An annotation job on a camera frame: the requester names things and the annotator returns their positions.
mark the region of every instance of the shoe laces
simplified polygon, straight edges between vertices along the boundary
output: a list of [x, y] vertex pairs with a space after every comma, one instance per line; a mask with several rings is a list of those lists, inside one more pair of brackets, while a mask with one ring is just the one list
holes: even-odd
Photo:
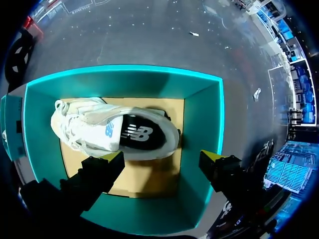
[[69, 103], [60, 100], [55, 102], [55, 109], [63, 116], [60, 125], [61, 133], [64, 137], [63, 141], [74, 150], [82, 151], [82, 148], [86, 147], [86, 143], [80, 136], [74, 134], [72, 131], [74, 127], [81, 127], [84, 125], [84, 123], [79, 119], [80, 115], [67, 114], [69, 110]]

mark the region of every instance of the white debris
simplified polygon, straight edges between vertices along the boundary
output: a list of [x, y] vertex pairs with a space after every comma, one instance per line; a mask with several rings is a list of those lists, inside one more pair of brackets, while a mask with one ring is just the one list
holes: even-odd
[[254, 101], [258, 101], [260, 92], [261, 92], [261, 89], [258, 88], [258, 89], [256, 90], [255, 94], [253, 95]]
[[189, 34], [192, 34], [193, 36], [199, 36], [199, 34], [198, 33], [195, 33], [195, 32], [189, 32]]
[[218, 1], [222, 5], [222, 7], [230, 6], [230, 3], [228, 0], [218, 0]]
[[203, 235], [202, 237], [199, 237], [198, 239], [207, 239], [208, 238], [208, 234], [206, 233], [205, 235]]
[[4, 130], [3, 133], [2, 133], [2, 138], [4, 139], [4, 141], [7, 143], [7, 140], [6, 140], [6, 131]]
[[207, 10], [209, 13], [211, 13], [211, 14], [213, 14], [213, 15], [218, 15], [217, 12], [216, 12], [214, 9], [212, 9], [211, 7], [209, 7], [209, 6], [205, 6], [205, 7], [206, 7], [206, 10]]

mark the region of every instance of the teal box wall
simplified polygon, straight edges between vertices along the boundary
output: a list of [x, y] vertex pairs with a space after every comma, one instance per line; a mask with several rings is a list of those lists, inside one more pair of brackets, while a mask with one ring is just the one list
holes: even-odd
[[1, 133], [5, 151], [11, 161], [25, 156], [21, 124], [22, 97], [5, 95], [1, 99]]
[[28, 83], [23, 109], [28, 158], [37, 180], [46, 178], [57, 188], [67, 174], [50, 118], [57, 99], [75, 97], [185, 99], [185, 144], [177, 196], [138, 199], [103, 194], [82, 217], [137, 235], [164, 235], [196, 227], [212, 194], [198, 167], [199, 153], [201, 149], [220, 153], [222, 147], [222, 79], [176, 68], [110, 65], [59, 72]]

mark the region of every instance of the white sneaker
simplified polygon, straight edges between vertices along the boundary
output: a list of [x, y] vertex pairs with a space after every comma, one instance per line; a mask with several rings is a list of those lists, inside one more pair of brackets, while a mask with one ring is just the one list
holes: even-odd
[[126, 160], [151, 160], [177, 149], [177, 128], [157, 110], [109, 105], [100, 98], [58, 100], [55, 109], [54, 133], [88, 156], [121, 150]]
[[254, 101], [258, 101], [258, 98], [259, 98], [259, 94], [261, 93], [261, 89], [258, 88], [255, 92], [255, 94], [253, 95], [254, 97]]

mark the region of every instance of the concrete floor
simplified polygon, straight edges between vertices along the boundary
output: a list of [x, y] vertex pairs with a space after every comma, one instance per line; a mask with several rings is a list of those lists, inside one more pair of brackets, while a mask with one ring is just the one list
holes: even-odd
[[[251, 18], [229, 0], [64, 0], [34, 48], [24, 83], [68, 69], [106, 64], [146, 64], [183, 68], [221, 77], [225, 95], [223, 155], [244, 165], [271, 138], [284, 144], [287, 127], [274, 117], [268, 70], [271, 58]], [[192, 36], [189, 32], [199, 34]], [[258, 102], [252, 95], [261, 88]], [[223, 204], [210, 203], [202, 223], [186, 232], [202, 236]]]

